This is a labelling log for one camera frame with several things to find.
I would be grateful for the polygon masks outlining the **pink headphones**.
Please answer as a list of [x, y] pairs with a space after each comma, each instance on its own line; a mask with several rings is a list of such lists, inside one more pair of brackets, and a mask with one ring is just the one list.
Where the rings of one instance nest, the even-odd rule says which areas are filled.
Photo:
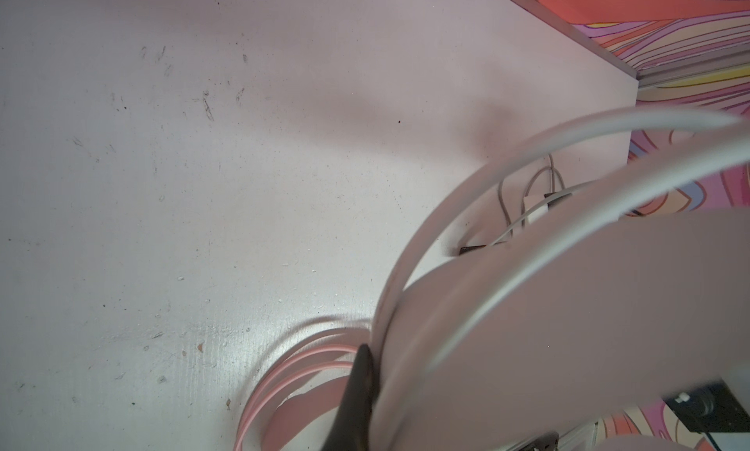
[[326, 329], [281, 353], [252, 388], [234, 450], [318, 450], [343, 398], [365, 326]]

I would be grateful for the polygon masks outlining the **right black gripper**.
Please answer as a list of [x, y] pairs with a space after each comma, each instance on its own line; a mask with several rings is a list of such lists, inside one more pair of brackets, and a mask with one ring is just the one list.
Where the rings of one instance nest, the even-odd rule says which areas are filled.
[[749, 414], [724, 381], [663, 398], [694, 433], [749, 433]]

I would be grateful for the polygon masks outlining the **white headphones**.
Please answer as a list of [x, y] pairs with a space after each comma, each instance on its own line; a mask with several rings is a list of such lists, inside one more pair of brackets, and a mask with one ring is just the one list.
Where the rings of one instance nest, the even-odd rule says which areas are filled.
[[[510, 241], [412, 279], [443, 230], [502, 179], [635, 130], [686, 138], [586, 185]], [[744, 118], [631, 107], [541, 132], [468, 177], [419, 227], [379, 301], [370, 448], [488, 450], [746, 365], [748, 210], [632, 211], [748, 160]]]

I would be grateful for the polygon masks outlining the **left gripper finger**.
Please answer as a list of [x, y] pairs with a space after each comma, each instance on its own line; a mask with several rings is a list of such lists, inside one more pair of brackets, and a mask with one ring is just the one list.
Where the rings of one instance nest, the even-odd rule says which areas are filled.
[[345, 392], [322, 451], [368, 450], [369, 424], [375, 402], [375, 365], [368, 345], [355, 355]]

